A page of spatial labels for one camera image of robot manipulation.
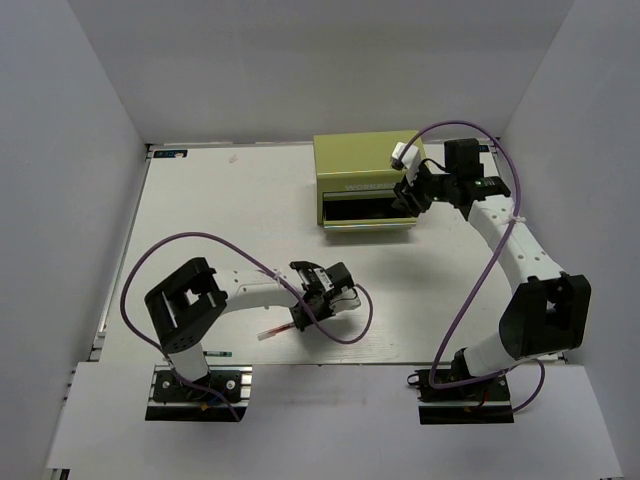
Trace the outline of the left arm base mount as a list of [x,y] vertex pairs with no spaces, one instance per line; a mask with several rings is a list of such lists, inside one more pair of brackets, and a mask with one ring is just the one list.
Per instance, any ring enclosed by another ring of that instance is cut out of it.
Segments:
[[167,365],[156,365],[151,377],[146,421],[234,423],[249,405],[253,368],[211,366],[206,391],[178,380]]

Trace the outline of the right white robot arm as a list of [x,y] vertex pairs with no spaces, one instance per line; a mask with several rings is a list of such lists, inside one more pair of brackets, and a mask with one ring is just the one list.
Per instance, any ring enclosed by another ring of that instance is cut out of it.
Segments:
[[391,166],[403,177],[394,187],[395,208],[417,217],[433,203],[448,203],[481,235],[499,265],[512,298],[495,333],[459,350],[444,387],[472,399],[488,379],[547,354],[583,343],[592,288],[583,275],[571,275],[544,251],[516,213],[517,200],[498,176],[488,176],[475,139],[447,141],[445,165],[434,174],[414,145],[399,142]]

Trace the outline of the green metal drawer chest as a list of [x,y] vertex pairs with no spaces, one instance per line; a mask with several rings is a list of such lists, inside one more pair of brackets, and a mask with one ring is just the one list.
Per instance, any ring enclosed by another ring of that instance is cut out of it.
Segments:
[[407,230],[417,219],[393,207],[404,176],[392,154],[414,130],[316,135],[317,224],[327,234]]

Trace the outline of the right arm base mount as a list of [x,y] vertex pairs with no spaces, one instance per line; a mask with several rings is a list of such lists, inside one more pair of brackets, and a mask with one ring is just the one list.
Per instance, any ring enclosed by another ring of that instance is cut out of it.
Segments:
[[407,385],[418,393],[421,425],[511,424],[514,422],[511,395],[504,377],[477,384],[435,389],[429,383],[429,369],[415,370]]

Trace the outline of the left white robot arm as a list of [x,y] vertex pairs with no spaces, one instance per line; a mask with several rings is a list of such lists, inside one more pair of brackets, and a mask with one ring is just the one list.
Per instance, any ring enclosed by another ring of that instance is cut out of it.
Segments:
[[270,276],[261,270],[217,271],[203,257],[187,261],[150,290],[145,305],[163,353],[178,372],[177,387],[199,399],[211,387],[202,338],[221,316],[254,308],[283,307],[296,329],[361,305],[344,263],[328,268],[294,261]]

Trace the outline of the left blue corner label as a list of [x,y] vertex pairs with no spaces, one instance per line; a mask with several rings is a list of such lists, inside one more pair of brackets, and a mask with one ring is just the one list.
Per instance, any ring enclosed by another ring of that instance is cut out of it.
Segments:
[[155,150],[153,152],[153,158],[160,159],[186,158],[187,155],[187,149]]

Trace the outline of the red pen refill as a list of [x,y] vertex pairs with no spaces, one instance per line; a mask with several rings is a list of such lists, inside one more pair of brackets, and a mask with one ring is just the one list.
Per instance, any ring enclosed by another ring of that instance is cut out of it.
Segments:
[[286,331],[288,331],[290,329],[294,329],[294,328],[295,328],[295,324],[293,322],[287,323],[287,324],[284,324],[284,325],[280,325],[278,327],[274,327],[274,328],[268,329],[266,331],[260,332],[257,335],[257,339],[259,341],[264,341],[264,340],[272,338],[272,337],[274,337],[274,336],[276,336],[276,335],[278,335],[280,333],[286,332]]

